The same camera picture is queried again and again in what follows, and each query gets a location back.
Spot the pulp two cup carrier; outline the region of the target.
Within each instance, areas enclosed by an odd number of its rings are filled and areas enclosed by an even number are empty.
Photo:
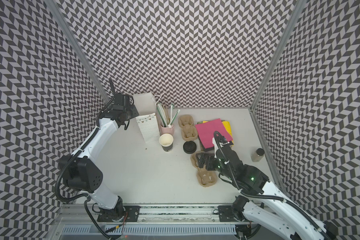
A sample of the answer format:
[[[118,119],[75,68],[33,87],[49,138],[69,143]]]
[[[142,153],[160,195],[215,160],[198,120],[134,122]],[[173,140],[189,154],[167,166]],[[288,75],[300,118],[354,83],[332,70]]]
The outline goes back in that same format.
[[[196,155],[200,154],[200,153],[204,153],[204,152],[198,151],[191,155],[191,163],[197,169],[196,176],[197,176],[199,184],[202,187],[207,188],[207,187],[215,185],[218,178],[214,171],[207,171],[205,166],[203,166],[202,168],[199,167]]]

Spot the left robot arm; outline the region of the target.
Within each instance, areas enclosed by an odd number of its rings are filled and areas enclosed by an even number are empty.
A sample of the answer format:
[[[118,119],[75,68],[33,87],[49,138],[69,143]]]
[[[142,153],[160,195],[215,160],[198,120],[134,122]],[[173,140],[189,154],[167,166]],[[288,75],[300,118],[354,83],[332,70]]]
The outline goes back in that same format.
[[[122,198],[103,183],[104,175],[96,163],[109,138],[120,127],[128,129],[139,113],[132,96],[117,93],[112,81],[110,87],[113,96],[96,116],[93,131],[75,151],[59,159],[55,196],[64,203],[81,197],[93,200],[103,217],[118,222],[126,216]]]

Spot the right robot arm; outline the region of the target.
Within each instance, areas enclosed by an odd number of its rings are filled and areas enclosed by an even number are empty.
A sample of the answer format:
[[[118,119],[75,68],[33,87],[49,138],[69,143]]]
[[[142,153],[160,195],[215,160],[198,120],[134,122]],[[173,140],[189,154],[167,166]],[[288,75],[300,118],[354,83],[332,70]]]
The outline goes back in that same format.
[[[212,140],[214,153],[201,153],[208,171],[217,171],[239,195],[231,205],[234,218],[250,221],[285,240],[334,240],[338,228],[320,221],[287,197],[258,168],[244,164],[228,140],[218,131]]]

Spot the black plastic cup lid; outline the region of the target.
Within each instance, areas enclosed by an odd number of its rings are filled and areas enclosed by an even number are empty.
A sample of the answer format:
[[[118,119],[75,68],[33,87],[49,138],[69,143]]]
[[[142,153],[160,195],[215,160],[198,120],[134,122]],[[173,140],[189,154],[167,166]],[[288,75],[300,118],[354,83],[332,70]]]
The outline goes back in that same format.
[[[197,145],[194,141],[185,142],[183,145],[183,150],[186,154],[193,154],[197,150]]]

